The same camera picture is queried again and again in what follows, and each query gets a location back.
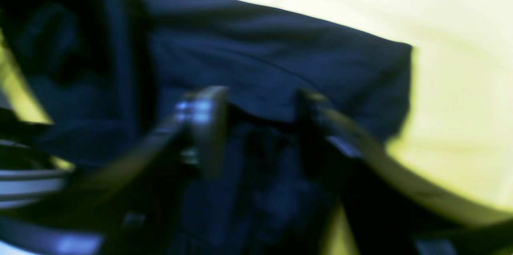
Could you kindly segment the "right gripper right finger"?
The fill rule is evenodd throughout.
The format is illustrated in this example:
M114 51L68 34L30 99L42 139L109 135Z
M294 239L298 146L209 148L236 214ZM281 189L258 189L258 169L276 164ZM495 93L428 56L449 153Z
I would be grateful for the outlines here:
M512 253L512 215L472 202L409 170L322 94L297 93L297 125L307 175L347 200L362 191L388 188L460 229L414 236L420 255Z

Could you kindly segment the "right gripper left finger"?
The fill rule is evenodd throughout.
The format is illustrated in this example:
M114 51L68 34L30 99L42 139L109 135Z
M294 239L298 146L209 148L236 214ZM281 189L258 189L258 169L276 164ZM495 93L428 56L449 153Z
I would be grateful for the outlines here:
M127 155L27 206L1 211L2 255L158 255L186 185L222 169L228 88L187 93Z

